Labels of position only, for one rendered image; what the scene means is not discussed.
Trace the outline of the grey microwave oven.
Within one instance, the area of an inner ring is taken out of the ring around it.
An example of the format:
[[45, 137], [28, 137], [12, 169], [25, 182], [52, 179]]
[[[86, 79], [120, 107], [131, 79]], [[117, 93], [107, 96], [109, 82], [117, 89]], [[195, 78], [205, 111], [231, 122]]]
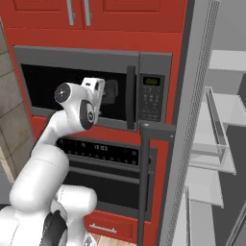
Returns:
[[164, 122], [172, 55], [138, 52], [136, 129], [142, 121]]

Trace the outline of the red cabinet housing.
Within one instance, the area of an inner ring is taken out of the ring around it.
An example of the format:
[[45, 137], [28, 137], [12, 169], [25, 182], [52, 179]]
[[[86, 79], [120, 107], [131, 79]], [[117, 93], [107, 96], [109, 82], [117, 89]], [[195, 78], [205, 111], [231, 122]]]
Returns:
[[[185, 29], [185, 14], [182, 30], [178, 33], [159, 32], [127, 32], [127, 31], [94, 31], [85, 26], [85, 7], [82, 3], [83, 29], [40, 29], [6, 27], [4, 32], [17, 79], [21, 88], [25, 106], [31, 121], [34, 134], [40, 134], [47, 117], [31, 114], [31, 109], [25, 93], [25, 87], [21, 79], [18, 64], [15, 59], [13, 48], [15, 46], [35, 46], [54, 48], [75, 48], [111, 51], [137, 51], [148, 53], [170, 53], [172, 55], [169, 88], [165, 112], [165, 121], [157, 122], [170, 125], [173, 120], [175, 96], [178, 87], [179, 64]], [[138, 124], [137, 131], [126, 131], [115, 128], [100, 126], [98, 123], [90, 131], [69, 135], [68, 138], [95, 139], [106, 142], [121, 144], [141, 145], [141, 137]], [[160, 183], [167, 177], [167, 154], [169, 144], [163, 140], [151, 140], [149, 149], [148, 183], [146, 196], [146, 210], [144, 221], [144, 244], [143, 246], [156, 246], [158, 236], [158, 212], [163, 189]]]

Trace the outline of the red cupboard door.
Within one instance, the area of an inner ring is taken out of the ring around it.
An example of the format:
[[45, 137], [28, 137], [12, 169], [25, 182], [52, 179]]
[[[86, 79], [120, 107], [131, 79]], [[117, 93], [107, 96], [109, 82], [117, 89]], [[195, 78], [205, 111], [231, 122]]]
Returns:
[[83, 29], [81, 0], [72, 0], [75, 25], [70, 26], [66, 0], [1, 0], [6, 27]]
[[187, 0], [90, 0], [94, 31], [178, 33]]

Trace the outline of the grey fridge door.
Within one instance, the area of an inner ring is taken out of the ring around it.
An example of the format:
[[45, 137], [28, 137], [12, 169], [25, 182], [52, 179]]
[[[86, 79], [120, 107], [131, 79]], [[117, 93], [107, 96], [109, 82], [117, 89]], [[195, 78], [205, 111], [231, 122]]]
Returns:
[[167, 177], [158, 212], [157, 246], [172, 246], [185, 188], [186, 172], [196, 130], [210, 47], [221, 0], [187, 0], [173, 120], [174, 139], [167, 141]]

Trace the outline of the red drawer front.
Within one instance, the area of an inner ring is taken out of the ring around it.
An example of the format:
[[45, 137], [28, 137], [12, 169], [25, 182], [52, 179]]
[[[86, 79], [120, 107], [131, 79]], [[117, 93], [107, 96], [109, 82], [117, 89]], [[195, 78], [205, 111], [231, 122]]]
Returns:
[[[92, 229], [89, 224], [95, 223], [97, 226], [104, 228], [115, 228], [117, 234], [111, 234]], [[85, 217], [85, 225], [90, 233], [104, 235], [131, 243], [136, 243], [137, 220], [130, 217], [95, 210], [92, 214]]]

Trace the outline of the grey fridge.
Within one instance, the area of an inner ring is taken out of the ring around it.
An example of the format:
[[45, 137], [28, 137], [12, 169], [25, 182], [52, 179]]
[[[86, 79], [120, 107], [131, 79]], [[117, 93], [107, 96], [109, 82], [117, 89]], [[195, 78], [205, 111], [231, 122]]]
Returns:
[[236, 174], [189, 163], [190, 246], [246, 246], [246, 0], [219, 4], [206, 86], [212, 88]]

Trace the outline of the black built-in oven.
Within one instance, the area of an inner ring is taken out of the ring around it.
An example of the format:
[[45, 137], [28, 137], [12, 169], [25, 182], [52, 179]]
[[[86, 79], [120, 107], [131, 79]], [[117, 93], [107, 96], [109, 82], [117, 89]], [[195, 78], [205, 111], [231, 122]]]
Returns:
[[123, 167], [138, 168], [140, 173], [139, 145], [61, 137], [57, 146], [68, 156], [117, 162]]

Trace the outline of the black oven door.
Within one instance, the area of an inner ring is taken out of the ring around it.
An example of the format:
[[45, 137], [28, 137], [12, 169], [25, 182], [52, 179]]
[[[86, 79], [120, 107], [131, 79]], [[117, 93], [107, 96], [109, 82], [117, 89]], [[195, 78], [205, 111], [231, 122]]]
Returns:
[[[120, 166], [117, 162], [94, 160], [69, 155], [69, 167], [105, 172], [139, 179], [139, 169]], [[139, 184], [119, 182], [90, 175], [68, 172], [65, 185], [79, 185], [95, 190], [98, 198], [97, 209], [138, 218]]]

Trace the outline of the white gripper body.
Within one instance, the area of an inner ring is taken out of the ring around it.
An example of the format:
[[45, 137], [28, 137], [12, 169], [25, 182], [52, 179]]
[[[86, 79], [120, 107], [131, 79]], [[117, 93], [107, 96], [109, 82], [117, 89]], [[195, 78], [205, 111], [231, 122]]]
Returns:
[[100, 112], [100, 107], [102, 103], [102, 98], [104, 96], [104, 90], [105, 90], [105, 80], [104, 79], [97, 79], [94, 95], [95, 95], [95, 105], [94, 109], [96, 113]]

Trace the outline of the clear glass fridge shelf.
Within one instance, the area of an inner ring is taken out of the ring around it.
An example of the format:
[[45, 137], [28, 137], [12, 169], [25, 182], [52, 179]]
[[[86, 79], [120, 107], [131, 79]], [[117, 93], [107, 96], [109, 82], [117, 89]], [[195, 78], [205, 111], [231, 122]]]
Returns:
[[236, 174], [230, 144], [210, 86], [204, 88], [190, 165]]

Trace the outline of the grey microwave door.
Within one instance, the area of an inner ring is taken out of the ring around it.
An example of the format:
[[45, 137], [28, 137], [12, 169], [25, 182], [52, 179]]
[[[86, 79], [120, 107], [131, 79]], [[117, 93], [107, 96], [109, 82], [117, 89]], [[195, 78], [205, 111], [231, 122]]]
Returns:
[[116, 80], [118, 95], [113, 104], [100, 108], [100, 126], [129, 130], [126, 121], [127, 67], [135, 67], [135, 113], [138, 79], [138, 52], [73, 48], [15, 46], [13, 48], [24, 83], [31, 114], [47, 116], [62, 107], [55, 101], [56, 88], [65, 83], [79, 85], [85, 78]]

